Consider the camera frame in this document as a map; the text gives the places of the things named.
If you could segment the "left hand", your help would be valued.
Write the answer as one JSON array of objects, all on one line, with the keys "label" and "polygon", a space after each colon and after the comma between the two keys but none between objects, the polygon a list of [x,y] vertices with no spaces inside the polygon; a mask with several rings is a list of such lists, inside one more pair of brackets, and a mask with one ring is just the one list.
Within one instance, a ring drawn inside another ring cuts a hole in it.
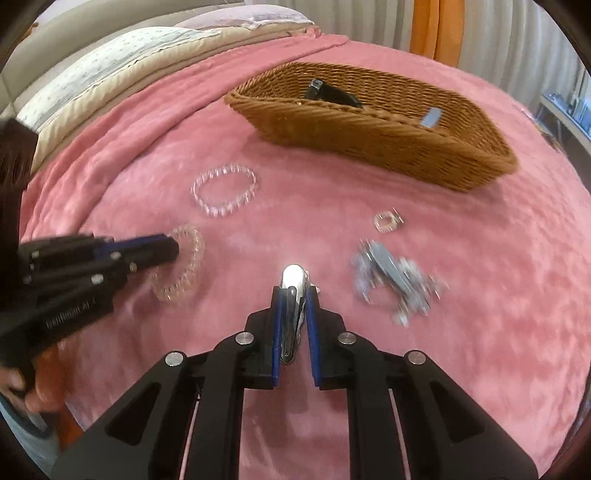
[{"label": "left hand", "polygon": [[66,370],[59,348],[52,346],[33,360],[34,381],[29,384],[15,368],[1,368],[1,394],[17,409],[28,413],[56,413],[65,405]]}]

